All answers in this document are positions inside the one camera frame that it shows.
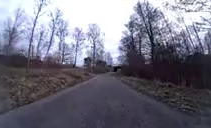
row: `paved path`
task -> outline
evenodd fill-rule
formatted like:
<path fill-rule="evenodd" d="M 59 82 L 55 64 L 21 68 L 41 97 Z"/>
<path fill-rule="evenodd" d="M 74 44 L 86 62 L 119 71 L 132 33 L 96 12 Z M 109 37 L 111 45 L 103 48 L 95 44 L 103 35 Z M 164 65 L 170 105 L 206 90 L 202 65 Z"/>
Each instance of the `paved path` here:
<path fill-rule="evenodd" d="M 0 115 L 0 128 L 186 128 L 187 118 L 109 75 Z"/>

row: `sky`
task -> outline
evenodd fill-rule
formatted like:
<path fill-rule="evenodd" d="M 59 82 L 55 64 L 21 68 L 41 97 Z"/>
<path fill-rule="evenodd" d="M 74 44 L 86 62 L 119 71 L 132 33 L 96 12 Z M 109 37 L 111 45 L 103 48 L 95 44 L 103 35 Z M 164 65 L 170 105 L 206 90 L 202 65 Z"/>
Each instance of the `sky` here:
<path fill-rule="evenodd" d="M 88 24 L 96 23 L 105 33 L 104 47 L 110 52 L 117 62 L 119 56 L 118 46 L 125 30 L 124 24 L 129 21 L 133 13 L 133 6 L 138 0 L 52 0 L 52 4 L 46 9 L 48 12 L 58 7 L 64 13 L 64 19 L 69 23 L 70 33 L 75 27 L 87 31 Z M 161 7 L 163 0 L 149 0 L 156 7 Z M 8 16 L 12 16 L 16 8 L 24 8 L 28 15 L 33 14 L 34 0 L 0 0 L 0 33 L 3 23 Z M 81 64 L 85 51 L 78 63 Z"/>

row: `dry grass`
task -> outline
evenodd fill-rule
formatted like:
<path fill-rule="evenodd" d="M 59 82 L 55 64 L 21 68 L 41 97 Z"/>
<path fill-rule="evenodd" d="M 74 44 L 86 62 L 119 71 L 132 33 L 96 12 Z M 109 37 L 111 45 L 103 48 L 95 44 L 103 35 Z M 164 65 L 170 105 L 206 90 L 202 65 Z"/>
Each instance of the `dry grass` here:
<path fill-rule="evenodd" d="M 10 69 L 10 75 L 4 79 L 9 84 L 10 98 L 14 101 L 13 108 L 32 103 L 52 95 L 60 90 L 71 87 L 92 76 L 81 69 L 70 70 L 30 70 Z"/>
<path fill-rule="evenodd" d="M 190 114 L 202 114 L 211 111 L 209 91 L 197 90 L 171 83 L 148 81 L 133 77 L 121 77 L 121 80 L 137 91 Z"/>

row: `forest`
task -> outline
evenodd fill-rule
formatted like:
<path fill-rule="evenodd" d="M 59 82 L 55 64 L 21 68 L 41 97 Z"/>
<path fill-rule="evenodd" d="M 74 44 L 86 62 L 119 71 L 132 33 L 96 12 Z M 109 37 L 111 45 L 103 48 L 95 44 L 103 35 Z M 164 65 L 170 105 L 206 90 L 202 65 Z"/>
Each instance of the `forest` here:
<path fill-rule="evenodd" d="M 176 85 L 211 89 L 211 0 L 165 2 L 173 22 L 148 1 L 138 2 L 119 51 L 122 73 Z M 190 24 L 182 13 L 205 14 Z"/>

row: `grass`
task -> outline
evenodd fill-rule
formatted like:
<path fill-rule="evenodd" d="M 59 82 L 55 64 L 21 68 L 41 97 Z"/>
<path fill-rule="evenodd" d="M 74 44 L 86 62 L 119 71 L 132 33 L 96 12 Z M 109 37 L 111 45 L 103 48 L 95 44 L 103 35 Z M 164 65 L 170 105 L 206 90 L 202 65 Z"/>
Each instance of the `grass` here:
<path fill-rule="evenodd" d="M 197 90 L 172 83 L 149 81 L 134 77 L 116 75 L 122 82 L 138 92 L 161 101 L 188 114 L 211 112 L 211 97 L 208 90 Z"/>

